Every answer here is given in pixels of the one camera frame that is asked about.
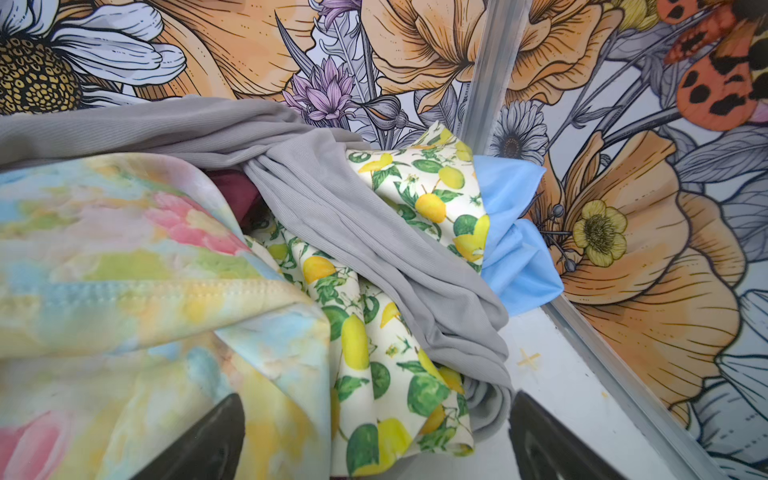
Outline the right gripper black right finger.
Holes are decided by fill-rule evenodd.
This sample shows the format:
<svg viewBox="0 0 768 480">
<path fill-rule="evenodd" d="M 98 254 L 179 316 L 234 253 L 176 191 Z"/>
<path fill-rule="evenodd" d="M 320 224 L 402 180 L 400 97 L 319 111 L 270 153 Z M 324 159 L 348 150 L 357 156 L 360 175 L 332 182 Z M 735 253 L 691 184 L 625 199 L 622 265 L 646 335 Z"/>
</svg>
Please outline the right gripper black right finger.
<svg viewBox="0 0 768 480">
<path fill-rule="evenodd" d="M 625 480 L 528 393 L 514 395 L 509 436 L 523 480 Z"/>
</svg>

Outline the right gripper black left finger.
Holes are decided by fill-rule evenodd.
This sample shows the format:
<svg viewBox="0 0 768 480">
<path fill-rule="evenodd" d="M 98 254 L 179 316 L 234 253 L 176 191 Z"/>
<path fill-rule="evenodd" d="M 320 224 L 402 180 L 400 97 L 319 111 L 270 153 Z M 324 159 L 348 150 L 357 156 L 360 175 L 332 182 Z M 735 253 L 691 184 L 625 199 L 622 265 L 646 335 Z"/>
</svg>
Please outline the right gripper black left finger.
<svg viewBox="0 0 768 480">
<path fill-rule="evenodd" d="M 232 480 L 236 476 L 244 440 L 244 407 L 241 397 L 233 393 L 132 479 Z"/>
</svg>

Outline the light blue shirt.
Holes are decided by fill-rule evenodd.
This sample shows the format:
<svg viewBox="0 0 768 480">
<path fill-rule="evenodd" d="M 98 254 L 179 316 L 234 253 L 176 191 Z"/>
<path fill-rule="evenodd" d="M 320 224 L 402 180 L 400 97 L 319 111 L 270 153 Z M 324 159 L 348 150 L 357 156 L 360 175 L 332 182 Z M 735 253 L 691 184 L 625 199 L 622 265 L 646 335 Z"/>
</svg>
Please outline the light blue shirt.
<svg viewBox="0 0 768 480">
<path fill-rule="evenodd" d="M 509 315 L 521 315 L 564 291 L 545 240 L 534 223 L 524 218 L 546 169 L 525 160 L 491 156 L 475 157 L 474 166 L 490 218 L 481 276 Z"/>
</svg>

